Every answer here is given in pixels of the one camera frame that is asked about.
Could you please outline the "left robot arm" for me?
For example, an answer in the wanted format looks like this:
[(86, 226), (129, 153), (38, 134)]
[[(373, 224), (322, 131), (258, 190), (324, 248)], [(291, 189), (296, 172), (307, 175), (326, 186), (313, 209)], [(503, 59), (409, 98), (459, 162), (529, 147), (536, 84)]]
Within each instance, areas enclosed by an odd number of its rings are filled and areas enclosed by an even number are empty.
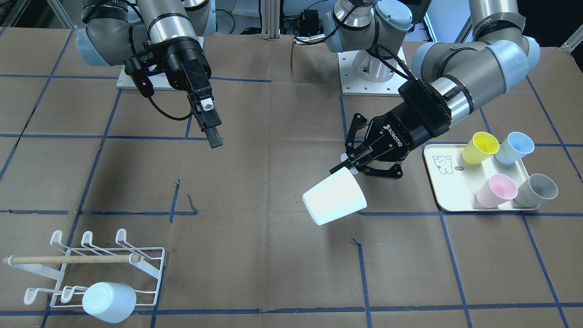
[(405, 79), (403, 102), (368, 119), (356, 113), (344, 142), (341, 163), (352, 174), (402, 177), (401, 162), (432, 138), (508, 92), (541, 58), (538, 42), (523, 35), (526, 19), (515, 0), (471, 0), (473, 40), (425, 43), (409, 65), (398, 57), (412, 20), (397, 0), (338, 0), (325, 17), (331, 52), (363, 51)]

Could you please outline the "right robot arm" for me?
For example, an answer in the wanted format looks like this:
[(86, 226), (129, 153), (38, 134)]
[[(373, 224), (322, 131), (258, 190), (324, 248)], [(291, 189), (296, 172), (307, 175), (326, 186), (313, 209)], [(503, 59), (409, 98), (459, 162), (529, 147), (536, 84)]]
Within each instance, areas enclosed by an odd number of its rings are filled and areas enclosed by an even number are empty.
[(163, 74), (169, 86), (187, 93), (189, 113), (195, 118), (211, 148), (223, 141), (208, 62), (200, 37), (216, 30), (213, 0), (84, 0), (76, 46), (83, 60), (94, 66), (123, 65), (143, 97), (154, 104), (151, 77)]

